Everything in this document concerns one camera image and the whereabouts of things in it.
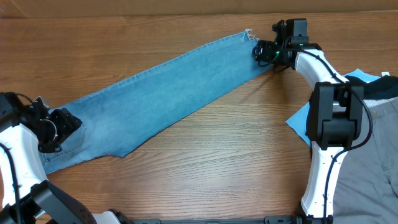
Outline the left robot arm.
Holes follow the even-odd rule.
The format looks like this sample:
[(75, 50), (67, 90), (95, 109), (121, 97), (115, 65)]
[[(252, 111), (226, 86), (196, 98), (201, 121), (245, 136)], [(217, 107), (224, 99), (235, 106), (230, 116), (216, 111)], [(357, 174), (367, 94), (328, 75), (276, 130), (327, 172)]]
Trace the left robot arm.
[(35, 223), (45, 213), (51, 223), (129, 223), (115, 210), (92, 214), (48, 180), (39, 154), (61, 151), (81, 121), (65, 108), (50, 111), (41, 98), (24, 105), (21, 97), (1, 93), (1, 223)]

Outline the light blue denim jeans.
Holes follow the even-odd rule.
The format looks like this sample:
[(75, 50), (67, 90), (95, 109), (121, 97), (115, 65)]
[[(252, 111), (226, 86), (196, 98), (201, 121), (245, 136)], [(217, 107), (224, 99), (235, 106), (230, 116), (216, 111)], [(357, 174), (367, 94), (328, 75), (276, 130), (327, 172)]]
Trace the light blue denim jeans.
[(46, 173), (101, 156), (124, 157), (151, 137), (263, 73), (250, 30), (223, 37), (86, 95), (65, 108), (81, 126), (43, 153)]

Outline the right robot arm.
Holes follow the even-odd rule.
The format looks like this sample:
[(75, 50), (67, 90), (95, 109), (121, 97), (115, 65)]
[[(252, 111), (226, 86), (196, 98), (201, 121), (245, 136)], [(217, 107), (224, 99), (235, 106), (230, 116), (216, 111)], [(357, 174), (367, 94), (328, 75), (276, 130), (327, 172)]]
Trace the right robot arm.
[(361, 86), (351, 84), (327, 61), (322, 48), (312, 44), (306, 19), (273, 24), (273, 41), (260, 40), (252, 54), (260, 67), (292, 68), (313, 92), (309, 99), (306, 135), (312, 143), (307, 188), (297, 214), (268, 216), (265, 223), (332, 223), (333, 197), (346, 153), (355, 148), (367, 109)]

